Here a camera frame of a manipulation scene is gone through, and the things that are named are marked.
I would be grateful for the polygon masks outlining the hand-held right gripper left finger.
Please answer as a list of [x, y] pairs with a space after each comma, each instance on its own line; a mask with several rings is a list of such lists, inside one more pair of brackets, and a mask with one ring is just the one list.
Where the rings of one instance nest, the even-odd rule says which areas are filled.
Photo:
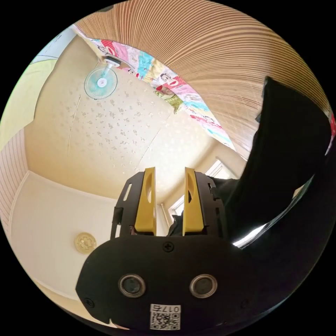
[[145, 169], [134, 226], [137, 233], [156, 233], [155, 182], [155, 167]]

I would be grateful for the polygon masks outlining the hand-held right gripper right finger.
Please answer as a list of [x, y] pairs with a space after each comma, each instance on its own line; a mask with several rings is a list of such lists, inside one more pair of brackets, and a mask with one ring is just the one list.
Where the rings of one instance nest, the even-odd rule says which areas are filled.
[[200, 234], [204, 229], [195, 170], [185, 168], [183, 235]]

